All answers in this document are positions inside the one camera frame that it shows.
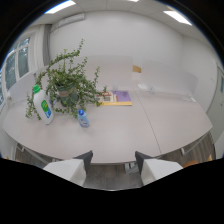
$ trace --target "bottle cap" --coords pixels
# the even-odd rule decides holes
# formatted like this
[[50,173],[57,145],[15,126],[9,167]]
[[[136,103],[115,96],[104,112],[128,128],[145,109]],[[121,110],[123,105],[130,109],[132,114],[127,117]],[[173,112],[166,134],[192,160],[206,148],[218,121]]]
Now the bottle cap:
[[79,110],[79,115],[83,115],[84,114],[84,110]]
[[34,87],[33,87],[33,92],[34,93],[38,93],[40,91],[40,87],[38,86],[38,85],[35,85]]

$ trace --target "pot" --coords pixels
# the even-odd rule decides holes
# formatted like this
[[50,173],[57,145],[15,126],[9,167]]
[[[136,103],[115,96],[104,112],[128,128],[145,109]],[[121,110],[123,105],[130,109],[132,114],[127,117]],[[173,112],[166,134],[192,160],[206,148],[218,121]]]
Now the pot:
[[74,87],[74,84],[69,84],[68,89],[66,89],[64,86],[57,86],[58,94],[62,100],[62,106],[66,107],[64,104],[65,102],[69,104],[70,98],[74,99],[75,101],[78,101],[78,94],[76,91],[76,88]]

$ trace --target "ceiling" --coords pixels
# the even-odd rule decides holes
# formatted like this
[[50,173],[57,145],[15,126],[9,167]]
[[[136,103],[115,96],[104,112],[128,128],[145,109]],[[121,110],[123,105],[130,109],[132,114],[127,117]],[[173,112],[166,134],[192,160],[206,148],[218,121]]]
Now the ceiling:
[[179,23],[172,17],[163,13],[163,11],[170,11],[166,5],[161,4],[154,0],[139,0],[138,2],[128,0],[73,0],[76,4],[65,8],[55,14],[44,14],[37,19],[33,25],[38,24],[54,24],[61,19],[73,16],[80,13],[87,13],[93,11],[125,11],[137,13],[149,18],[155,19],[165,23],[172,29],[178,31],[182,35],[195,38],[207,46],[211,47],[207,38],[195,27],[184,23]]

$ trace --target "bottle label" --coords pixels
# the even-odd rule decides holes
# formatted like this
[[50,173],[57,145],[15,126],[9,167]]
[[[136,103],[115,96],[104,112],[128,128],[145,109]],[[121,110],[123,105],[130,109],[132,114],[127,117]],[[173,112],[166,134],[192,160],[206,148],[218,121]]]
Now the bottle label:
[[87,123],[85,120],[83,120],[83,119],[80,119],[80,120],[79,120],[79,123],[80,123],[80,125],[83,126],[83,127],[87,127],[87,126],[88,126],[88,123]]
[[51,110],[50,108],[48,107],[47,105],[47,102],[46,100],[44,100],[42,103],[41,103],[41,107],[46,115],[47,118],[49,118],[51,116]]

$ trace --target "blue bottle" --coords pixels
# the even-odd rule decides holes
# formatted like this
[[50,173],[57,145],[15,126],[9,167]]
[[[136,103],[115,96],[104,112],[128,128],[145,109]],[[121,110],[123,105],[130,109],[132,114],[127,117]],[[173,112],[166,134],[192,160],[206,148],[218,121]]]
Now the blue bottle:
[[79,120],[79,124],[82,127],[85,127],[85,128],[89,127],[89,120],[86,117],[86,113],[84,112],[84,110],[79,110],[78,120]]

